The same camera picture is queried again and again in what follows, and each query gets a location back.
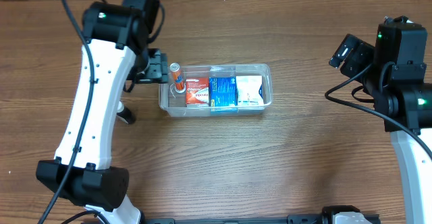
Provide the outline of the orange tube white caps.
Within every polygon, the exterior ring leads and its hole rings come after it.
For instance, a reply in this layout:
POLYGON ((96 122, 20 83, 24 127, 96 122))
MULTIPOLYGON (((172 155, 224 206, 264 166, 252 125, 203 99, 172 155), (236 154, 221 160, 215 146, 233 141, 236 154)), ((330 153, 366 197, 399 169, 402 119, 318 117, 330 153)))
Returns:
POLYGON ((180 65, 178 63, 172 63, 169 66, 169 70, 174 81, 175 91, 178 93, 185 92, 186 86, 184 83, 180 65))

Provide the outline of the red medicine box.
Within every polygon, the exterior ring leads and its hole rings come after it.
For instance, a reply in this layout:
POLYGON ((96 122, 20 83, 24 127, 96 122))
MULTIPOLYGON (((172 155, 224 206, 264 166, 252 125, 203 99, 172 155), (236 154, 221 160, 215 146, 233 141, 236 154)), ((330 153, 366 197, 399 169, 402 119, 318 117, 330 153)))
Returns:
POLYGON ((209 106, 209 79, 188 78, 186 80, 186 106, 209 106))

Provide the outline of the clear plastic container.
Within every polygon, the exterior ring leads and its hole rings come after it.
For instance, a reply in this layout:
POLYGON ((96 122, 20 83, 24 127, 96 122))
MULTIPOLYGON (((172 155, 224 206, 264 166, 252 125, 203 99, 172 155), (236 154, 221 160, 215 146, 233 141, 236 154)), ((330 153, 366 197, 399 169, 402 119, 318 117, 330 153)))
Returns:
POLYGON ((262 113, 273 100, 271 71, 265 64, 168 66, 159 86, 159 106, 172 117, 262 113))

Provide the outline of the black bottle white cap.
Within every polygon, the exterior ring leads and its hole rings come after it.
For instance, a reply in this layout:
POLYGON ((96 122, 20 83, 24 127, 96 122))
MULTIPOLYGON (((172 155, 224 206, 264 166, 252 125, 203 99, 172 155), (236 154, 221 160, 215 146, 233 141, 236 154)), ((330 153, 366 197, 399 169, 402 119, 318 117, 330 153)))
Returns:
POLYGON ((117 117, 126 124, 133 124, 136 121, 134 114, 122 102, 117 106, 117 117))

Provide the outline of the blue medicine box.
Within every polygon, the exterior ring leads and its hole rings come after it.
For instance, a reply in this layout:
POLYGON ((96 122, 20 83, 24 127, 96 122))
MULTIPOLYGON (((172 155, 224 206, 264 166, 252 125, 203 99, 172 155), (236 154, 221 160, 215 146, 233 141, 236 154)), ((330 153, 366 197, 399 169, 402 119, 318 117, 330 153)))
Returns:
POLYGON ((236 78, 209 78, 212 111, 235 111, 237 106, 236 78))

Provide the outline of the white medicine box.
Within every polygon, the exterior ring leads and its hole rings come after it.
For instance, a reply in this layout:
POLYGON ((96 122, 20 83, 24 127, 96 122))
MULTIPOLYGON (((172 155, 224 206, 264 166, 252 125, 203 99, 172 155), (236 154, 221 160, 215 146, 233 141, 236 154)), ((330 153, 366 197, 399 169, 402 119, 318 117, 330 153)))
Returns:
POLYGON ((237 76, 237 106, 262 106, 262 76, 237 76))

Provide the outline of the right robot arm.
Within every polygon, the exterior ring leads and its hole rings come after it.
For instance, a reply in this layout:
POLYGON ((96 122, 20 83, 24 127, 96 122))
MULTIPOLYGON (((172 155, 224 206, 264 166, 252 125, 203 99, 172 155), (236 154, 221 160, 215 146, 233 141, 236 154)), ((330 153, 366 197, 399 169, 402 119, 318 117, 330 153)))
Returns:
POLYGON ((431 84, 425 82, 428 33, 406 16, 385 18, 374 45, 347 34, 329 60, 347 80, 329 101, 384 121, 399 165, 407 223, 431 222, 431 84))

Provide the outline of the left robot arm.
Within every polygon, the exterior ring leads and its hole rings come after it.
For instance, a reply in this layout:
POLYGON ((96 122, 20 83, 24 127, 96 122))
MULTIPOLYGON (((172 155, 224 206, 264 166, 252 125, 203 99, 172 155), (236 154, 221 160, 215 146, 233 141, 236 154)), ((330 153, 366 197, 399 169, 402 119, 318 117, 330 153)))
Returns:
POLYGON ((38 162, 36 178, 102 223, 145 221, 128 198, 128 170, 111 164, 111 143, 116 119, 135 121, 122 93, 168 81, 167 56, 151 47, 164 19, 160 0, 98 0, 81 21, 71 19, 82 41, 80 78, 65 134, 55 156, 38 162))

